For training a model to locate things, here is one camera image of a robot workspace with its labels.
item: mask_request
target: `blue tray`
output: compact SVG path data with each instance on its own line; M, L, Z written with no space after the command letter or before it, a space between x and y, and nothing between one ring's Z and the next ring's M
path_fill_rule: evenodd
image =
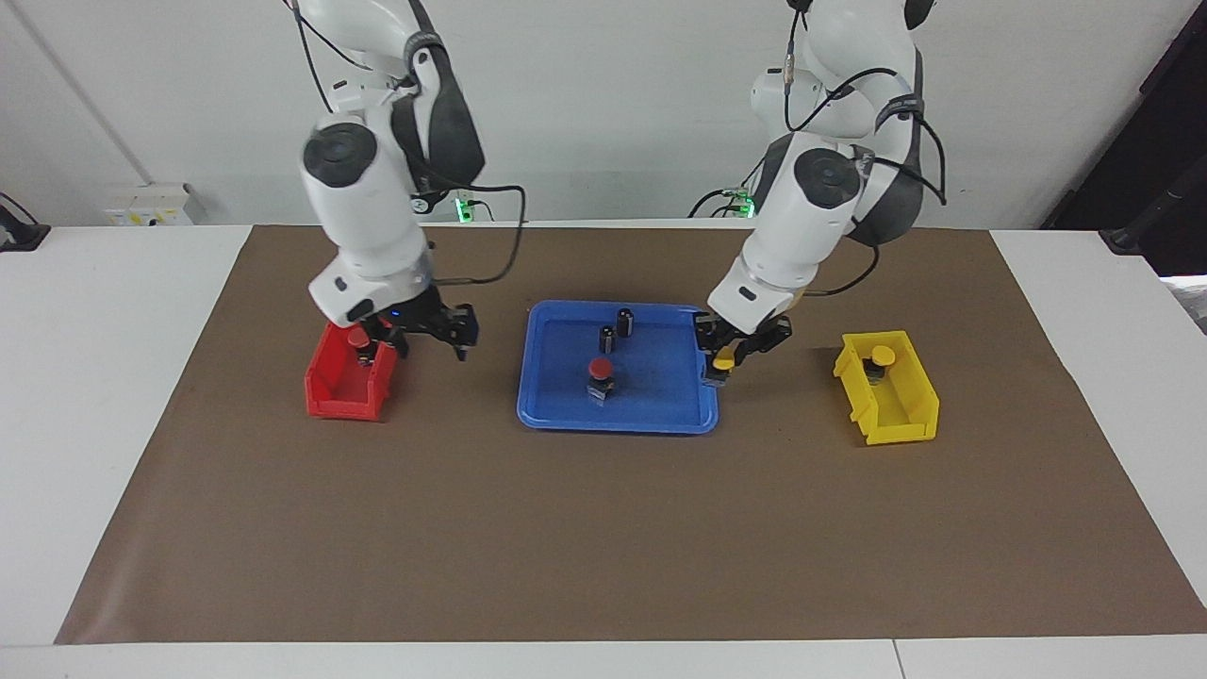
M600 356L599 329L632 309L634 330L617 336L608 359L616 391L587 394L587 364ZM702 384L695 306L546 300L532 306L517 414L533 429L707 434L717 426L717 391Z

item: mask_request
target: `white wall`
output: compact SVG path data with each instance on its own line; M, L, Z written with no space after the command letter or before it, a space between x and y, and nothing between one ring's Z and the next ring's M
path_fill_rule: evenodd
M1037 226L1197 2L940 2L915 40L952 201L921 221ZM295 163L320 103L280 2L0 0L0 187L46 221L88 223L101 183L138 175L8 4L156 181L191 182L212 221L314 221ZM782 0L426 4L483 136L483 181L527 185L532 218L682 216L763 152L747 86L782 60ZM314 48L327 80L345 72Z

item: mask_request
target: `yellow bin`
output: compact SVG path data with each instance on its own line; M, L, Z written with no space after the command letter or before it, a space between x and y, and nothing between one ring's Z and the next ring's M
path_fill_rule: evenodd
M869 369L884 373L875 385ZM844 334L834 377L842 380L851 422L859 423L869 446L934 439L939 397L904 330Z

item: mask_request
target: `green light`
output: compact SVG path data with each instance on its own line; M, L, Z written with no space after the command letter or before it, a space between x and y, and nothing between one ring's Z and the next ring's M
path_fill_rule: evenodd
M737 203L737 216L740 217L753 217L754 216L754 199L745 188L741 188L734 193L734 200Z
M461 223L470 223L473 221L473 205L471 205L468 200L455 198L454 203L456 204L456 218L460 219Z

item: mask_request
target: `yellow button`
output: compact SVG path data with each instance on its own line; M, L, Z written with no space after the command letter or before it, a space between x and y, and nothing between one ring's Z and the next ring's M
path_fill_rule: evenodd
M897 363L897 352L885 347L884 345L877 345L871 350L871 363L879 365L880 368L888 368Z
M717 356L712 358L712 368L721 371L728 373L734 370L735 365L737 365L737 362L734 359L734 350L731 347L722 349L717 352Z

